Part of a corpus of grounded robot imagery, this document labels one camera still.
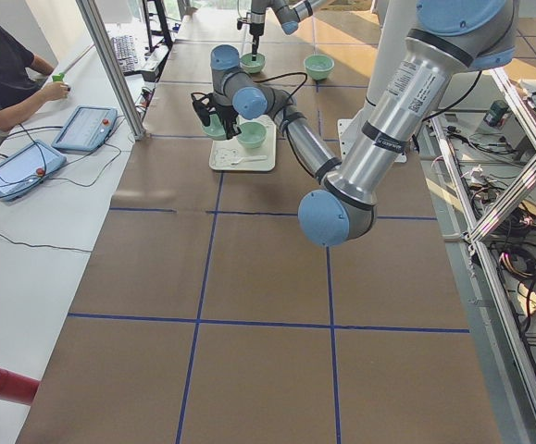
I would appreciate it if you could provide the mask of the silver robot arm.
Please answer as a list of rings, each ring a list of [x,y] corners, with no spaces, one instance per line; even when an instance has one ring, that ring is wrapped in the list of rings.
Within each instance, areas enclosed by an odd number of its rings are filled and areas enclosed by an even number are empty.
[[[238,117],[268,116],[290,140],[299,163],[318,181],[299,204],[302,231],[315,244],[335,246],[367,233],[376,220],[375,190],[438,106],[455,74],[508,64],[515,52],[516,1],[392,1],[383,21],[379,56],[405,54],[344,158],[336,157],[309,127],[285,91],[245,73],[238,50],[216,46],[210,55],[211,108],[228,137]]]
[[[286,35],[295,33],[299,23],[314,15],[322,7],[331,4],[329,0],[298,1],[293,6],[284,0],[252,0],[250,10],[238,21],[238,27],[249,26],[252,36],[252,60],[256,61],[260,38],[264,35],[267,11],[271,9]]]

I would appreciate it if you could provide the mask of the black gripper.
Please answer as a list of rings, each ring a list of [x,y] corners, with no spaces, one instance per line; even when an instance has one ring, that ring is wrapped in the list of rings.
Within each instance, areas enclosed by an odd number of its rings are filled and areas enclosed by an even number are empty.
[[[224,128],[228,140],[233,138],[233,132],[235,132],[235,135],[242,133],[238,123],[239,113],[232,105],[214,104],[214,110],[218,115],[219,122]]]
[[[251,60],[256,61],[258,53],[258,41],[260,40],[260,37],[264,34],[264,14],[248,12],[247,20],[249,24],[250,34],[253,37]]]

